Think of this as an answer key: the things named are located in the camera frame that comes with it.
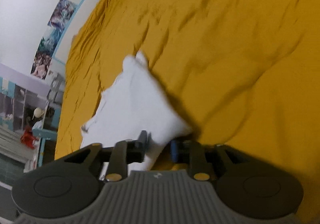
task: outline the bed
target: bed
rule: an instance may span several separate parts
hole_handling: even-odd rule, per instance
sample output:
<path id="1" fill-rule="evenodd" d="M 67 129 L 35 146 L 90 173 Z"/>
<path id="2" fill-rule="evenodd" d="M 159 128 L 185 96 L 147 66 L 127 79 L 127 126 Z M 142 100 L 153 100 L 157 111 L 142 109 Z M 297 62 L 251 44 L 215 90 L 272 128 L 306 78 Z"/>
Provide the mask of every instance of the bed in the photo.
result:
<path id="1" fill-rule="evenodd" d="M 79 149 L 100 94 L 142 50 L 203 144 L 227 143 L 298 177 L 320 207 L 320 0 L 100 0 L 75 38 L 55 157 Z M 156 167 L 171 169 L 162 155 Z"/>

